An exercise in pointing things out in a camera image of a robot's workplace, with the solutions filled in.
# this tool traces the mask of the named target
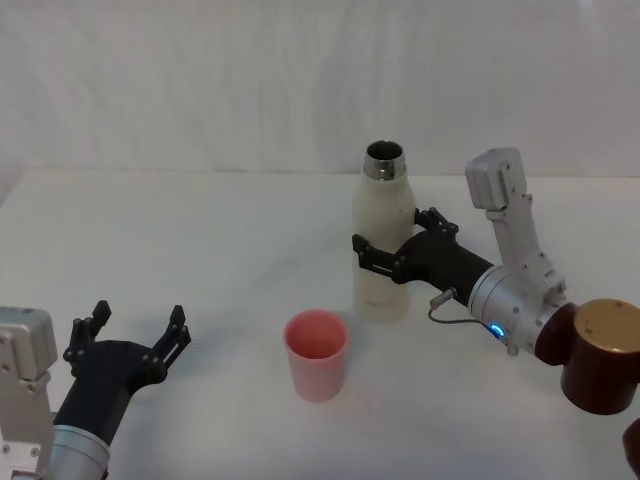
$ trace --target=pink cup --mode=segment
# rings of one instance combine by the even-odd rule
[[[347,371],[349,330],[326,310],[307,310],[293,317],[284,343],[296,392],[310,402],[324,402],[340,391]]]

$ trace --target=silver robot arm segment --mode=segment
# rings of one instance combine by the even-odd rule
[[[495,148],[467,164],[473,205],[492,222],[503,265],[488,270],[469,301],[471,314],[501,325],[511,355],[534,353],[547,321],[567,303],[565,280],[541,250],[517,148]]]
[[[46,385],[56,359],[47,312],[0,307],[0,428],[9,468],[3,478],[38,478],[47,468],[54,431]]]

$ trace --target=white backdrop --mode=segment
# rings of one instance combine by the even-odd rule
[[[640,175],[639,5],[0,0],[0,175],[355,171],[381,137],[413,173]]]

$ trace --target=white table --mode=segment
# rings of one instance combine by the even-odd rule
[[[349,175],[29,172],[0,208],[0,304],[48,310],[58,351],[108,299],[100,337],[152,345],[174,304],[193,343],[134,397],[112,445],[121,479],[626,479],[621,435],[640,409],[597,417],[560,368],[510,358],[483,329],[424,317],[369,326],[351,312]],[[463,177],[414,177],[418,205],[497,261]],[[640,180],[530,179],[543,248],[572,300],[640,303]],[[300,310],[341,312],[354,337],[343,391],[294,393],[282,346]],[[449,306],[443,316],[464,310]],[[71,385],[59,361],[57,408]]]

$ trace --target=white bottle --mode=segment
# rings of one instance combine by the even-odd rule
[[[353,199],[354,233],[373,247],[395,253],[413,235],[414,211],[402,147],[389,141],[372,143]],[[356,311],[366,320],[398,321],[409,310],[409,287],[359,268],[355,256],[353,300]]]

